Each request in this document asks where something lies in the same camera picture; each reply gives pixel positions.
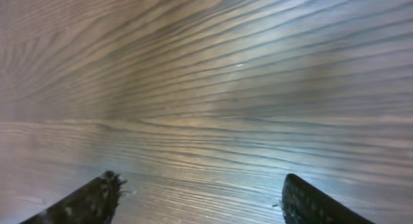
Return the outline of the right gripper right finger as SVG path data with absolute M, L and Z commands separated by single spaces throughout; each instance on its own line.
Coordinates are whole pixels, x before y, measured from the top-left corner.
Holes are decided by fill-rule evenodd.
M 295 174 L 287 174 L 281 195 L 286 224 L 373 224 Z

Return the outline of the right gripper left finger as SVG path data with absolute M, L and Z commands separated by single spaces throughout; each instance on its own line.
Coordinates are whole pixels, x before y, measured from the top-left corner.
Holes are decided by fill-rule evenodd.
M 111 224 L 125 183 L 108 170 L 21 224 Z

